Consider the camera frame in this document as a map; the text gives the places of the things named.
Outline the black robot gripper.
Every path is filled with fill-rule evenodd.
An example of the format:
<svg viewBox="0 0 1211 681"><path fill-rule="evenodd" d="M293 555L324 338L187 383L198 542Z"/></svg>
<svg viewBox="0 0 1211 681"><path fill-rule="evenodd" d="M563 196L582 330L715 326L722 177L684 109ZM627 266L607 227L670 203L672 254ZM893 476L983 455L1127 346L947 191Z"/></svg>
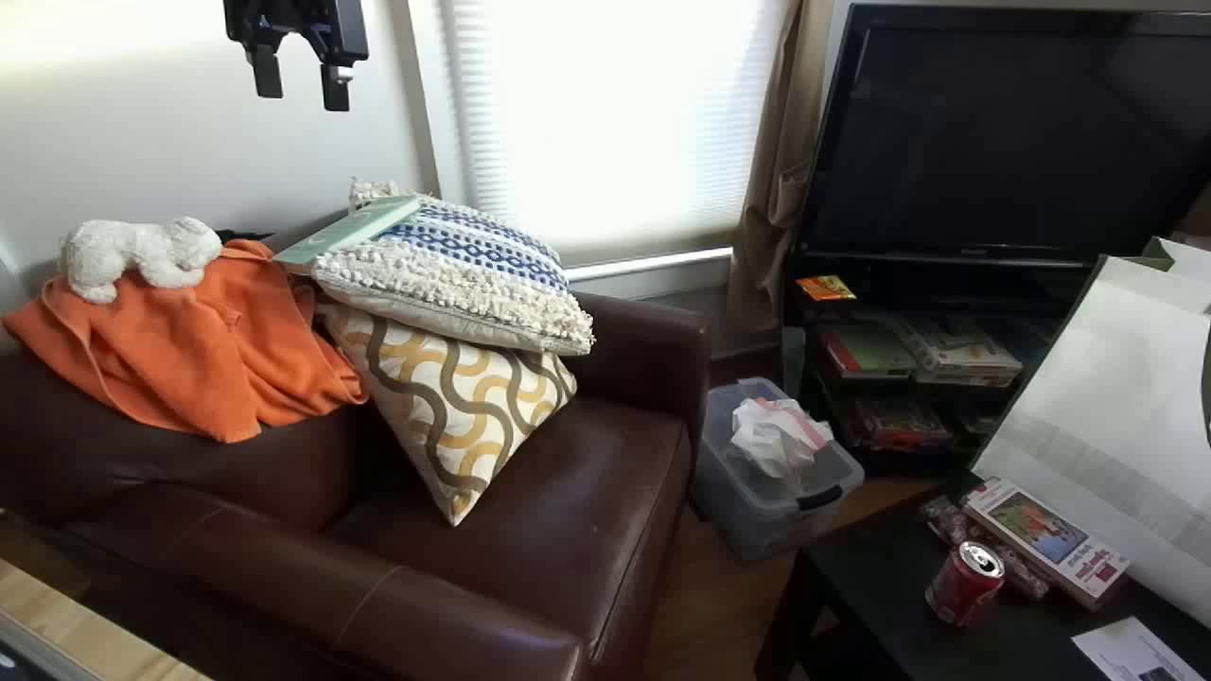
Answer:
<svg viewBox="0 0 1211 681"><path fill-rule="evenodd" d="M246 49L257 99L283 99L276 49L298 35L323 55L323 102L350 114L353 60L367 55L361 0L225 0L228 36Z"/></svg>

